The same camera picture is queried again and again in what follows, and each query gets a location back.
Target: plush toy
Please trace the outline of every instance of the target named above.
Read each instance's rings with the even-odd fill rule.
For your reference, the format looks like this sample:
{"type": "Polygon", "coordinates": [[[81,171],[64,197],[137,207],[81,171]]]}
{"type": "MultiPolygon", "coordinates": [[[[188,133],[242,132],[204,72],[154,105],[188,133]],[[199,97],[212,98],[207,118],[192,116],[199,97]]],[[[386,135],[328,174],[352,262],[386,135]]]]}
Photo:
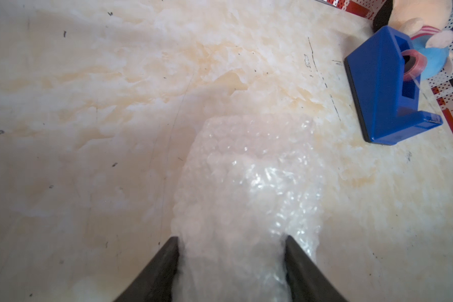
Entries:
{"type": "Polygon", "coordinates": [[[373,21],[374,31],[388,25],[411,37],[415,50],[428,59],[421,79],[438,74],[443,68],[453,72],[453,54],[448,45],[453,31],[448,24],[452,0],[387,0],[373,21]]]}

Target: marble tabletop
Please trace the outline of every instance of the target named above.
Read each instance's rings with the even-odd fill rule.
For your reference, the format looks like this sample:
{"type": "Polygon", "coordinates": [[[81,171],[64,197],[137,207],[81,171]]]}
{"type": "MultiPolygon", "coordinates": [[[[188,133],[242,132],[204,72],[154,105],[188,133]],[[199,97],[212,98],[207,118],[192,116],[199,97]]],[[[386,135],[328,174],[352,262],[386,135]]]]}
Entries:
{"type": "Polygon", "coordinates": [[[343,59],[370,35],[313,0],[0,0],[0,301],[112,300],[169,238],[204,121],[276,112],[316,124],[332,284],[453,301],[453,136],[364,142],[343,59]]]}

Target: beige marble pattern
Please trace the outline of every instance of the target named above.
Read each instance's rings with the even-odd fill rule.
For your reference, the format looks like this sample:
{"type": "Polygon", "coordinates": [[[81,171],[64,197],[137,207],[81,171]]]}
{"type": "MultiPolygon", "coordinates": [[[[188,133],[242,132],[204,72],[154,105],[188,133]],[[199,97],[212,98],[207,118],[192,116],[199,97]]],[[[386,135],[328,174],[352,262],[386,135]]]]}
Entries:
{"type": "Polygon", "coordinates": [[[453,137],[363,141],[342,60],[371,34],[313,0],[0,0],[0,301],[113,299],[204,120],[266,112],[314,118],[339,291],[453,301],[453,137]]]}

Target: tape roll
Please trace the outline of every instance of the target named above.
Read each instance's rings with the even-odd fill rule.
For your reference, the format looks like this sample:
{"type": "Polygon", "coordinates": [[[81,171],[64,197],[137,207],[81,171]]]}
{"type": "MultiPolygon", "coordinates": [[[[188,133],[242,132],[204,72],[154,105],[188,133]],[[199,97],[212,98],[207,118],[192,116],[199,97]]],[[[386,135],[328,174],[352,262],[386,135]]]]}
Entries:
{"type": "Polygon", "coordinates": [[[408,49],[401,53],[404,58],[404,76],[403,81],[411,81],[420,76],[428,64],[428,59],[417,50],[408,49]]]}

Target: blue plush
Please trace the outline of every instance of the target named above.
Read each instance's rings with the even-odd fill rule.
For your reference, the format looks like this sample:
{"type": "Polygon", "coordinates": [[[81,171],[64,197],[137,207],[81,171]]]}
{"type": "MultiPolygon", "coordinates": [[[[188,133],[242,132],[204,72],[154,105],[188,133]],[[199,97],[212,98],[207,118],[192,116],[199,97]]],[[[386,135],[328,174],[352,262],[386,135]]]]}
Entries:
{"type": "Polygon", "coordinates": [[[423,56],[425,56],[428,59],[428,64],[426,65],[425,70],[421,74],[421,80],[426,80],[432,76],[437,75],[443,69],[443,66],[446,63],[446,59],[448,58],[448,55],[450,54],[449,47],[425,48],[426,42],[431,37],[432,36],[426,35],[426,36],[421,36],[421,37],[416,38],[411,41],[414,49],[417,50],[418,52],[420,52],[423,56]]]}

